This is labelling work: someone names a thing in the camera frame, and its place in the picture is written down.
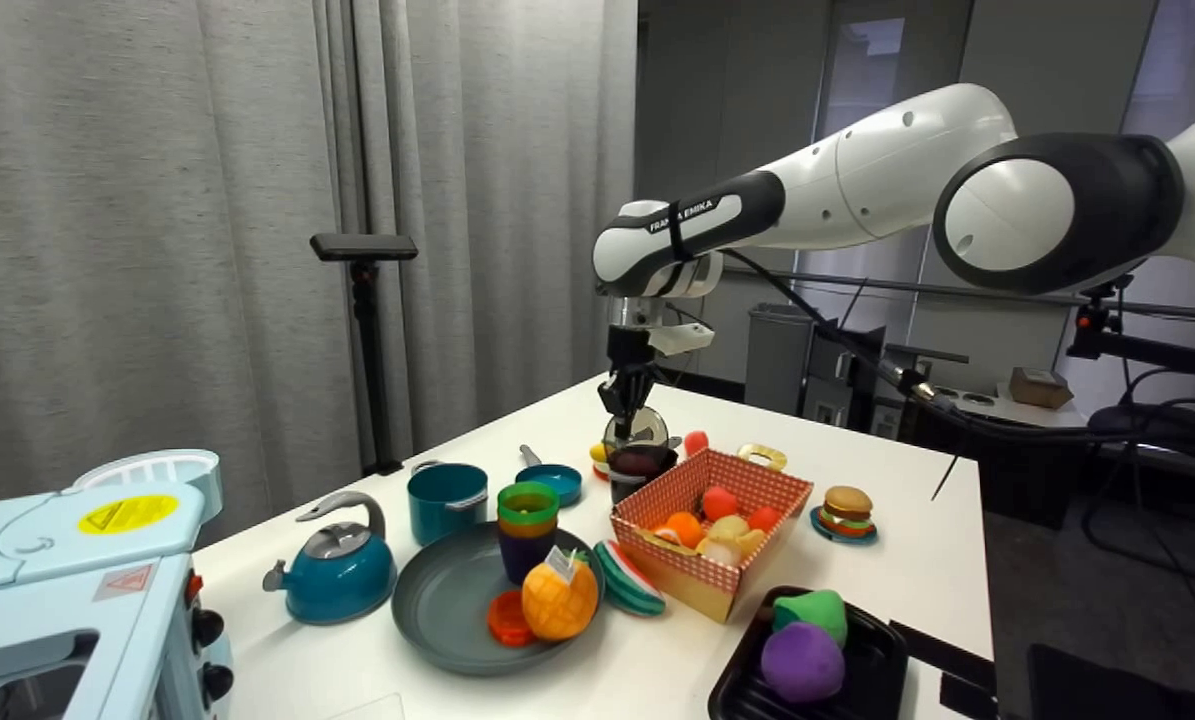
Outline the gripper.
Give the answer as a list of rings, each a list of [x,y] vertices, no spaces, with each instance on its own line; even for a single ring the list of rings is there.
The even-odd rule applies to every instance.
[[[646,406],[658,373],[635,373],[635,368],[655,364],[651,328],[609,325],[607,359],[609,373],[598,386],[598,396],[611,418],[623,421],[623,436],[633,436],[635,416]]]

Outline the glass pot lid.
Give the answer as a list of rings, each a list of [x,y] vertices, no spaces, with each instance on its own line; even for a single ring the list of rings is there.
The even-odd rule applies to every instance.
[[[658,411],[646,406],[635,411],[630,419],[612,416],[603,432],[602,445],[607,451],[614,451],[615,448],[629,445],[664,447],[669,439],[664,418]]]

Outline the red checkered cardboard box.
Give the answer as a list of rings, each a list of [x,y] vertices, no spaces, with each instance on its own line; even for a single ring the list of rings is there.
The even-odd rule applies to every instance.
[[[652,528],[675,511],[692,510],[703,493],[719,486],[737,496],[739,509],[779,511],[776,528],[737,566],[652,536]],[[815,484],[747,459],[707,450],[697,454],[643,488],[615,503],[612,533],[625,555],[664,593],[706,619],[725,624],[752,579],[774,561],[807,509]]]

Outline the teal toy pot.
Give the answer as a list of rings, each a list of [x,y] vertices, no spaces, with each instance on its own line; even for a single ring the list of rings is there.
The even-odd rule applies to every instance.
[[[407,482],[411,536],[419,547],[488,521],[486,470],[461,462],[428,460]]]

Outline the small cardboard box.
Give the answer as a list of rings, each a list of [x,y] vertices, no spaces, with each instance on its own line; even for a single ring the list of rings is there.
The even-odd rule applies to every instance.
[[[1015,402],[1044,410],[1060,410],[1073,398],[1067,379],[1062,375],[1027,367],[1012,370],[1009,393]]]

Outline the small teal toy pan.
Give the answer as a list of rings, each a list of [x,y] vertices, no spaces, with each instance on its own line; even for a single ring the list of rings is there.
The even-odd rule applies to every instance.
[[[559,497],[562,509],[571,507],[582,501],[583,476],[580,470],[569,464],[557,464],[557,462],[545,462],[529,445],[519,447],[523,469],[519,470],[514,482],[534,482],[547,486]]]

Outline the grey bin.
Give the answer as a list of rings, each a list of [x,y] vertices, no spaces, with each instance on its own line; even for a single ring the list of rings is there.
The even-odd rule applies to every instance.
[[[772,413],[799,416],[811,318],[793,304],[756,304],[749,310],[744,404]]]

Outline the stack of colourful cups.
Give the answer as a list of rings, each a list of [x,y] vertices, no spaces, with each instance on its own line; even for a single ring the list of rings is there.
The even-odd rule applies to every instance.
[[[498,548],[514,585],[547,559],[554,544],[560,497],[547,484],[511,484],[497,496]]]

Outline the pale yellow toy food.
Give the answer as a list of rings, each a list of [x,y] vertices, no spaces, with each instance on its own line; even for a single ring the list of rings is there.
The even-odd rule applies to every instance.
[[[729,568],[742,568],[749,556],[761,550],[767,536],[770,534],[766,530],[752,527],[743,516],[733,513],[713,521],[707,527],[707,533],[695,546],[695,552]]]

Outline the toy watermelon slice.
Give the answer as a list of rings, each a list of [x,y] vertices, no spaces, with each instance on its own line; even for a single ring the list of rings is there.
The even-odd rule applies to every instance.
[[[664,593],[630,560],[619,543],[612,539],[602,539],[593,547],[593,559],[602,568],[612,605],[641,619],[664,615]]]

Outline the toy pineapple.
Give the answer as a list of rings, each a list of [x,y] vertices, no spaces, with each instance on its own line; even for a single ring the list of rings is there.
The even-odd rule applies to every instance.
[[[553,547],[521,583],[521,611],[539,641],[570,641],[592,624],[601,593],[588,552]]]

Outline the small teal plate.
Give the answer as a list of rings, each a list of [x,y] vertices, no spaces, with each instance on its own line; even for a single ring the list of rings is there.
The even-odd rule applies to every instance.
[[[848,533],[839,533],[839,529],[831,527],[831,524],[825,519],[825,507],[821,505],[809,510],[808,519],[811,528],[815,529],[815,533],[819,533],[821,537],[826,539],[826,541],[848,546],[871,546],[880,542],[880,533],[877,533],[876,525],[863,530],[863,533],[858,534],[858,536],[852,536],[852,534]]]

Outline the toy burger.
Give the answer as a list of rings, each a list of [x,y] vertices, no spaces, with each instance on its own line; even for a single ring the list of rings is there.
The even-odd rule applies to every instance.
[[[875,525],[872,519],[874,503],[859,488],[853,486],[833,486],[826,490],[825,519],[839,533],[858,536],[863,530]]]

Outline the orange toy slice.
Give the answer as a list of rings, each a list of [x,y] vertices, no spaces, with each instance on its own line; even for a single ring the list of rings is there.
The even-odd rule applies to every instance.
[[[521,648],[537,644],[537,634],[531,629],[523,614],[523,596],[520,589],[498,593],[488,607],[488,630],[497,644],[509,648]]]

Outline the grey plate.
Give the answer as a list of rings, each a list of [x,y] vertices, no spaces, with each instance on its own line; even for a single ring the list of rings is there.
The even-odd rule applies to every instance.
[[[489,607],[519,591],[507,579],[496,521],[439,539],[402,568],[390,605],[393,621],[419,657],[464,676],[505,676],[553,661],[578,638],[510,647],[489,629]]]

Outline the green toy vegetable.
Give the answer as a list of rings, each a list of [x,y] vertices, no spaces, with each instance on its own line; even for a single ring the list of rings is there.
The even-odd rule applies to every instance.
[[[819,626],[833,638],[838,648],[844,648],[847,644],[847,603],[835,591],[811,591],[777,597],[772,602],[772,629],[780,632],[793,623]]]

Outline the purple toy vegetable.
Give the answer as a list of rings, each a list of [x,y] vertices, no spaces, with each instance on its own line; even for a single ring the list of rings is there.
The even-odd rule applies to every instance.
[[[790,623],[762,644],[762,679],[788,703],[835,696],[847,678],[841,648],[819,624]]]

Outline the teal toy kettle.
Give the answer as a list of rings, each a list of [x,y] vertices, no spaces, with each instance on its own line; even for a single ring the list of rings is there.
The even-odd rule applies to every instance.
[[[286,593],[287,613],[304,624],[341,624],[382,607],[399,579],[387,543],[381,506],[358,491],[341,491],[295,521],[321,519],[333,511],[363,507],[367,523],[335,521],[310,534],[292,564],[274,562],[262,578],[264,592]]]

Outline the black tray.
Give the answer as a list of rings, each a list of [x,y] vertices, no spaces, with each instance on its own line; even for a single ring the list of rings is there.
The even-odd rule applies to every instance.
[[[853,603],[844,603],[847,642],[844,682],[826,700],[793,703],[777,696],[761,670],[762,647],[774,634],[776,602],[809,593],[797,585],[776,585],[762,596],[756,614],[707,697],[710,720],[900,720],[908,648],[902,635]]]

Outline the grey curtain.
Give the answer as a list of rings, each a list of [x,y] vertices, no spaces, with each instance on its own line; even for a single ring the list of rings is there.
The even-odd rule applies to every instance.
[[[342,269],[397,454],[598,373],[635,0],[0,0],[0,498],[209,448],[219,527],[358,480]]]

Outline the light blue toy kitchen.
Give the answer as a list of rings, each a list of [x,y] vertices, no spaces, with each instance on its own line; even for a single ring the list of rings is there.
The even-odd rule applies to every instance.
[[[0,500],[0,720],[227,720],[201,697],[185,607],[200,529],[221,511],[216,454],[123,457],[65,490]]]

